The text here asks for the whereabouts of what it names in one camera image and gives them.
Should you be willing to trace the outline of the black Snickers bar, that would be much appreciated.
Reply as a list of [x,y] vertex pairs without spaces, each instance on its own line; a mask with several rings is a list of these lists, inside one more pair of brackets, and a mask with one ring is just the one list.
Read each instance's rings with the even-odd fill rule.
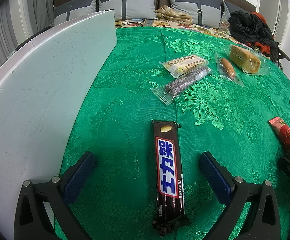
[[152,120],[157,170],[157,218],[153,228],[161,236],[190,226],[185,214],[183,173],[178,141],[180,125],[174,121]]

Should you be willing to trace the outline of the sausage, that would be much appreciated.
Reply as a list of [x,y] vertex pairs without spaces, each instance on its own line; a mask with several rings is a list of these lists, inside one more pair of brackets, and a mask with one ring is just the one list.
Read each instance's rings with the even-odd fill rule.
[[217,71],[220,74],[220,77],[227,80],[234,82],[235,84],[244,87],[244,84],[238,74],[236,74],[236,71],[231,64],[231,62],[223,57],[222,54],[215,53],[215,61],[217,65]]

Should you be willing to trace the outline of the dark biscuit clear wrapper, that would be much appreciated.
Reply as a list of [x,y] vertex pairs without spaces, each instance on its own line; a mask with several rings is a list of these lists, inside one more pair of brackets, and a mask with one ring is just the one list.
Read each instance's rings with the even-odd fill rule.
[[194,83],[210,74],[212,70],[208,66],[199,66],[164,86],[152,88],[151,91],[168,106]]

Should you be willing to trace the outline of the green patterned tablecloth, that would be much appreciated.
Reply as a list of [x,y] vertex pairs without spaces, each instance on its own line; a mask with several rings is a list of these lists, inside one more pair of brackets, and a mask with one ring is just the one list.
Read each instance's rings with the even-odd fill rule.
[[[290,81],[271,61],[265,75],[240,73],[242,85],[219,76],[215,53],[230,42],[195,31],[119,28],[117,45],[95,78],[73,126],[61,170],[86,152],[96,156],[71,210],[93,239],[159,239],[156,161],[152,120],[180,125],[185,212],[191,226],[166,239],[202,239],[223,211],[201,173],[198,159],[210,152],[231,174],[249,183],[270,180],[281,222],[290,231],[290,179],[278,170],[284,148],[269,120],[290,126]],[[206,58],[212,75],[164,105],[152,92],[172,80],[162,63],[184,55]]]

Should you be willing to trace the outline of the white cardboard box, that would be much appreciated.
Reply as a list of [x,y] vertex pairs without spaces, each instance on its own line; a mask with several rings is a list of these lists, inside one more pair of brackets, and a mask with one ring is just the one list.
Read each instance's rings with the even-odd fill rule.
[[33,38],[0,67],[0,232],[13,239],[25,180],[60,172],[74,122],[116,46],[112,10],[64,22]]

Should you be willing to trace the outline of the yellow cake in wrapper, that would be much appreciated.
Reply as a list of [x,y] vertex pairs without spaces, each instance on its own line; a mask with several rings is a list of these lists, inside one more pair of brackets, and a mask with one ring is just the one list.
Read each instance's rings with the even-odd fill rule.
[[267,59],[249,49],[230,44],[223,49],[229,59],[247,75],[270,74]]

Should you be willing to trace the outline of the black and red clothes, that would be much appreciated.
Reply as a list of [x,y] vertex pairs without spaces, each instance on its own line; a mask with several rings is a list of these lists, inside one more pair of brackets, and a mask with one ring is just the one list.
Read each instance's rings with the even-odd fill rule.
[[259,13],[234,11],[228,21],[230,23],[230,34],[237,41],[257,47],[266,56],[278,56],[279,47],[277,42],[274,40],[266,20]]

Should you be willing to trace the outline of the beige cracker pack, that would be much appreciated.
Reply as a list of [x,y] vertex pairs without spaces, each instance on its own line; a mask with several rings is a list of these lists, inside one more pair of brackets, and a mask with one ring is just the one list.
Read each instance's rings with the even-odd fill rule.
[[160,64],[172,75],[172,77],[176,79],[198,66],[208,66],[208,63],[208,60],[199,57],[196,54],[160,62]]

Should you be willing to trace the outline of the right grey cushion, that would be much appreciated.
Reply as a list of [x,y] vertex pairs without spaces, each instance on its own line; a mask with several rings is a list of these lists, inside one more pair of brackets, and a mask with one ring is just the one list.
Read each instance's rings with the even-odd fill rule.
[[185,12],[193,18],[193,24],[219,27],[222,0],[170,0],[171,7]]

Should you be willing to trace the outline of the grey cushion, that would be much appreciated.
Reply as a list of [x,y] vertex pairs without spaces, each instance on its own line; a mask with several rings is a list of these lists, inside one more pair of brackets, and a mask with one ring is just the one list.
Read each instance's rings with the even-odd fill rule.
[[193,18],[193,24],[219,27],[222,0],[170,0],[171,7],[185,12]]
[[53,25],[96,12],[97,0],[71,0],[54,8]]
[[113,10],[116,21],[154,19],[154,0],[98,0],[99,10]]

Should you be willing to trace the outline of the beige folded cloth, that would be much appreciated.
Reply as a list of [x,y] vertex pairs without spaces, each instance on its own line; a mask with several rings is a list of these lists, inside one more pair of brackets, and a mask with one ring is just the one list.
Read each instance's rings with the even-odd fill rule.
[[159,19],[165,19],[172,22],[179,22],[184,23],[187,25],[191,25],[193,23],[193,18],[181,11],[176,11],[167,5],[163,5],[162,7],[158,8],[156,11],[156,17]]

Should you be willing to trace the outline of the grey curtain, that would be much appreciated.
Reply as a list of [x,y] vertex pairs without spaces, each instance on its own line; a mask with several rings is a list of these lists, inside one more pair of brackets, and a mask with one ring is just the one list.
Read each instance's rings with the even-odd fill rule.
[[2,0],[0,67],[25,41],[53,23],[53,0]]

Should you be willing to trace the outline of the floral sofa cover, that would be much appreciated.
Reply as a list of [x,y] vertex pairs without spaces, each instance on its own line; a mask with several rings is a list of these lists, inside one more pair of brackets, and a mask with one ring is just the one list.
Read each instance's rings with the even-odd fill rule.
[[163,28],[172,28],[172,29],[184,29],[196,31],[206,35],[224,38],[230,40],[236,44],[243,45],[254,49],[259,53],[263,53],[266,57],[269,57],[270,48],[269,46],[260,44],[259,42],[255,43],[246,43],[243,44],[237,41],[234,37],[229,34],[229,30],[217,30],[210,27],[204,27],[197,24],[185,24],[183,22],[173,22],[164,19],[132,19],[132,20],[122,20],[115,22],[116,28],[130,28],[130,27],[163,27]]

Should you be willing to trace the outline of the left grey cushion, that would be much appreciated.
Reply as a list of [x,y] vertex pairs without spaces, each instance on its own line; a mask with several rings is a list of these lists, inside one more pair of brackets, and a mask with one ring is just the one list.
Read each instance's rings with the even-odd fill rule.
[[71,0],[54,8],[53,25],[96,12],[97,0]]

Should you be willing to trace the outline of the middle grey cushion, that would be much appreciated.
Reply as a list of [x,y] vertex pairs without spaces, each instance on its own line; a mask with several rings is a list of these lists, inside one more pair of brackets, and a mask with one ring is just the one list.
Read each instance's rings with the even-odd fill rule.
[[154,0],[98,0],[99,10],[113,10],[116,21],[154,19]]

